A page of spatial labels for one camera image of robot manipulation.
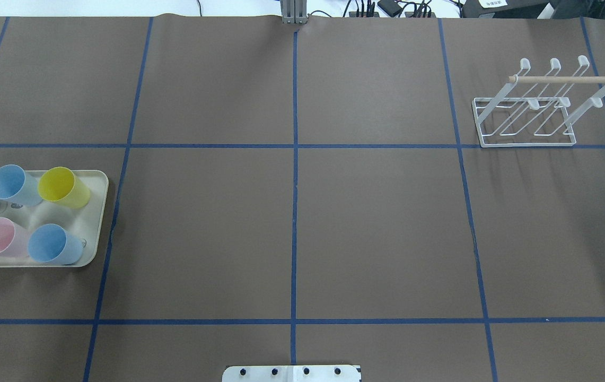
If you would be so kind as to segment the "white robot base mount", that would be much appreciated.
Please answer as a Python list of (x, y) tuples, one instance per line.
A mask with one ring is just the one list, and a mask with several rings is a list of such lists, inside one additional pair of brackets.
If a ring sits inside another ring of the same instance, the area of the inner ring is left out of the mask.
[(360, 366), (351, 364), (234, 366), (222, 381), (361, 381)]

